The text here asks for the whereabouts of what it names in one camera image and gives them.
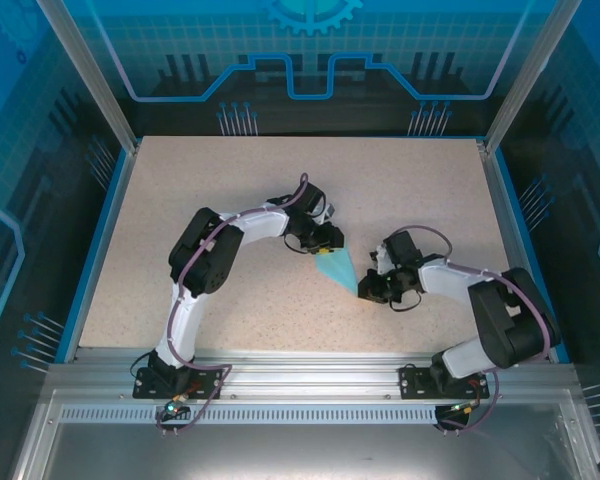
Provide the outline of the light blue cloth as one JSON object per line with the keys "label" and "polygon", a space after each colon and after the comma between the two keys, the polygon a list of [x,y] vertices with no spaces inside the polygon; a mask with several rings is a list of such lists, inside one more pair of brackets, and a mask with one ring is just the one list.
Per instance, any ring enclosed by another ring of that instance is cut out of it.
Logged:
{"label": "light blue cloth", "polygon": [[315,255],[316,268],[353,296],[358,295],[358,277],[347,246]]}

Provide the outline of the side rail with blue edge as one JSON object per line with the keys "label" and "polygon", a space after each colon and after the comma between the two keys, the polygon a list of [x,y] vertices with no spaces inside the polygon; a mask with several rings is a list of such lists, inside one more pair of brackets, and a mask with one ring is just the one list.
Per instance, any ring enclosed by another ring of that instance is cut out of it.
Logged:
{"label": "side rail with blue edge", "polygon": [[54,359],[56,364],[72,362],[79,347],[79,341],[136,159],[136,153],[122,151],[116,162],[69,309],[64,331],[56,350]]}
{"label": "side rail with blue edge", "polygon": [[509,265],[529,271],[551,314],[557,319],[504,156],[500,149],[489,153],[481,139],[477,141],[477,148]]}

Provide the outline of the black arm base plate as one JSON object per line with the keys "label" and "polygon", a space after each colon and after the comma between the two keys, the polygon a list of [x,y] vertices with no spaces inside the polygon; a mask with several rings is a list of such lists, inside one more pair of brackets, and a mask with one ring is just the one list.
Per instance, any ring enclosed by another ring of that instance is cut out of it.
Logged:
{"label": "black arm base plate", "polygon": [[134,399],[171,399],[186,394],[190,399],[208,399],[219,385],[222,369],[179,369],[160,373],[143,367],[136,373],[132,396]]}
{"label": "black arm base plate", "polygon": [[402,400],[472,400],[490,397],[487,378],[473,374],[456,379],[436,367],[416,367],[412,363],[397,370]]}

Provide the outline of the grey metal panel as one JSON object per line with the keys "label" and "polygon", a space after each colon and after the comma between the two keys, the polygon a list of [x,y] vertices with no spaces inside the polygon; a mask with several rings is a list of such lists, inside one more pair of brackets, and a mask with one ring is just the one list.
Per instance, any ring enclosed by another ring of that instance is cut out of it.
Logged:
{"label": "grey metal panel", "polygon": [[40,405],[9,480],[600,480],[585,407],[500,404],[475,430],[431,425],[61,424]]}

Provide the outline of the aluminium front rail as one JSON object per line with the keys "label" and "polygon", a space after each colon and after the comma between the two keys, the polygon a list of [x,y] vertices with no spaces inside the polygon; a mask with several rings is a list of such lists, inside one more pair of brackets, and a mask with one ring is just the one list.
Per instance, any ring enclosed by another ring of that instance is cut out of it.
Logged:
{"label": "aluminium front rail", "polygon": [[[73,362],[52,365],[41,397],[64,403],[132,403],[131,362],[137,349],[80,348]],[[393,403],[397,371],[429,365],[429,353],[289,352],[200,349],[203,365],[232,367],[221,401],[255,404]],[[558,404],[583,394],[570,364],[526,363],[499,372],[505,404]]]}

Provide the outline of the aluminium frame post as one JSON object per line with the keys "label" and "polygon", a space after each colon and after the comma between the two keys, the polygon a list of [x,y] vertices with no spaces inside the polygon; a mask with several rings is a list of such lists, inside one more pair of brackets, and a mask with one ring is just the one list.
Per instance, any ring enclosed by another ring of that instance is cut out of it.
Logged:
{"label": "aluminium frame post", "polygon": [[62,0],[36,0],[121,147],[135,154],[138,142],[106,78]]}
{"label": "aluminium frame post", "polygon": [[487,156],[495,155],[581,2],[582,0],[556,0],[484,138],[483,151]]}

